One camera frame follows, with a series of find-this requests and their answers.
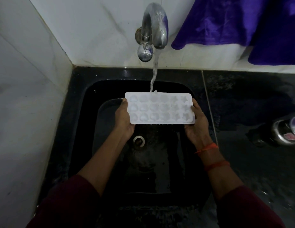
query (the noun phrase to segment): red thread bracelet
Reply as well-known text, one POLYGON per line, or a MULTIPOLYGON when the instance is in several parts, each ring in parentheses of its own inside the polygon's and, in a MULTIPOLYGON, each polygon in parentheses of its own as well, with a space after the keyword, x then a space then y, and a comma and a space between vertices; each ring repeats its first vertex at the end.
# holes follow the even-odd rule
POLYGON ((218 148, 218 146, 213 142, 210 145, 207 145, 206 147, 196 151, 195 153, 197 153, 197 155, 200 156, 201 152, 207 151, 207 150, 210 150, 210 149, 214 149, 214 148, 218 148))
POLYGON ((211 170, 211 169, 213 169, 213 168, 215 168, 215 167, 219 167, 219 166, 230 166, 230 162, 228 162, 228 161, 220 161, 220 162, 216 162, 216 163, 214 163, 214 164, 212 164, 212 165, 206 166, 206 167, 204 168, 204 170, 205 170, 206 172, 208 172, 209 170, 211 170))

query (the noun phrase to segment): running water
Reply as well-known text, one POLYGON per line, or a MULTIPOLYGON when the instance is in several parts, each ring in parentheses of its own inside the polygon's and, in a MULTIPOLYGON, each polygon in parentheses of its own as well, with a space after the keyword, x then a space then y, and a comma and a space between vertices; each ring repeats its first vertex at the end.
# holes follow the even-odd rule
POLYGON ((158 59, 159 59, 160 52, 161 52, 160 49, 155 49, 154 63, 153 63, 153 78, 151 80, 151 92, 153 92, 153 85, 154 85, 154 81, 156 80, 156 76, 157 76, 158 59))

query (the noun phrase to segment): sink basin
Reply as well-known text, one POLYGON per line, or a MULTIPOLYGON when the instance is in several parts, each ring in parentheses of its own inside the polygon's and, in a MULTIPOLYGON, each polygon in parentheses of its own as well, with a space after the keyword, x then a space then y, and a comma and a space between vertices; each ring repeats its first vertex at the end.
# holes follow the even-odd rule
MULTIPOLYGON (((76 174, 114 127, 115 111, 126 92, 148 92, 149 81, 101 80, 85 92, 68 175, 76 174)), ((158 92, 193 93, 182 84, 155 82, 158 92)), ((204 204, 210 184, 183 125, 137 125, 124 146, 103 200, 120 206, 204 204)))

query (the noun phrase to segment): marble wall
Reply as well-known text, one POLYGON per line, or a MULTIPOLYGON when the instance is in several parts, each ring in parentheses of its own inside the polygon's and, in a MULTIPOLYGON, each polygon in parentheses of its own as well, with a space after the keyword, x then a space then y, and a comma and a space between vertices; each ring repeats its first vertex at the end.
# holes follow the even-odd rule
POLYGON ((251 48, 237 44, 191 44, 173 50, 170 45, 194 1, 31 0, 75 65, 152 68, 153 61, 139 61, 134 36, 146 6, 157 2, 168 15, 170 35, 169 45, 160 55, 160 68, 295 73, 295 66, 250 64, 251 48))
POLYGON ((29 0, 0 0, 0 227, 33 215, 72 64, 29 0))

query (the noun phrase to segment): white plastic tray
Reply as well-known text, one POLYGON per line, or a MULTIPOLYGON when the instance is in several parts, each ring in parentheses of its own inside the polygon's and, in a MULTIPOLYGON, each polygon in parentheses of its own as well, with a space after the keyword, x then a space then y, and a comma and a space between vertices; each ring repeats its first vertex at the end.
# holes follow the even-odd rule
POLYGON ((182 93, 126 92, 132 124, 194 124, 192 96, 182 93))

